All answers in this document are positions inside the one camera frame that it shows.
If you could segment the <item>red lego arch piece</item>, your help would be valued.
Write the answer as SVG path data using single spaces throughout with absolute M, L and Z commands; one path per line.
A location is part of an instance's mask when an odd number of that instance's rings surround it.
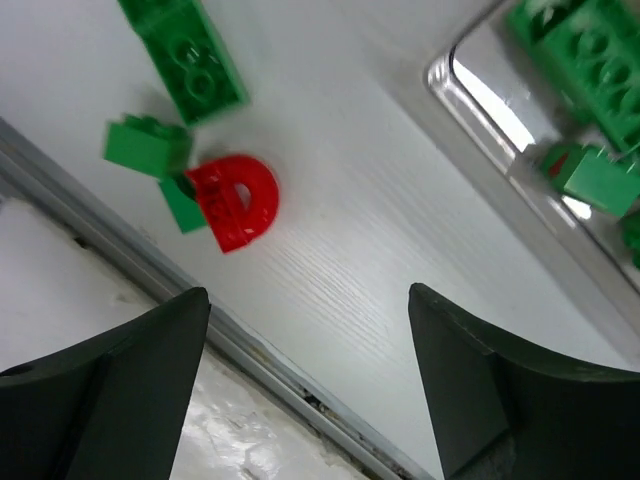
M 214 159 L 188 170 L 198 204 L 221 251 L 231 253 L 267 232 L 280 192 L 268 165 L 247 154 Z

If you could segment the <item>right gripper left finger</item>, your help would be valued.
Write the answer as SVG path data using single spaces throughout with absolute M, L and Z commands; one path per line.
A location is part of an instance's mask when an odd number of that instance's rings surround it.
M 207 291 L 191 288 L 3 371 L 2 478 L 169 478 L 209 315 Z

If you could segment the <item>green lego square brick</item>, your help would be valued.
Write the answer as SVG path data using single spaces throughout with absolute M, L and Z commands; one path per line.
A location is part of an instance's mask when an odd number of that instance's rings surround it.
M 640 267 L 640 211 L 636 210 L 619 220 L 621 238 L 625 246 L 631 251 L 632 263 Z

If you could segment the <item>green lego long brick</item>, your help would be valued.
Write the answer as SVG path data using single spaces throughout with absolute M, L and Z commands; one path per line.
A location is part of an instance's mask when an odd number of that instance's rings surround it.
M 626 1 L 520 1 L 506 23 L 585 123 L 639 145 L 639 14 Z

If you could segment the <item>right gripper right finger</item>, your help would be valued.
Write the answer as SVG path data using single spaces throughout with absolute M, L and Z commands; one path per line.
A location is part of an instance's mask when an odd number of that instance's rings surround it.
M 638 373 L 539 346 L 424 284 L 408 314 L 445 478 L 638 478 Z

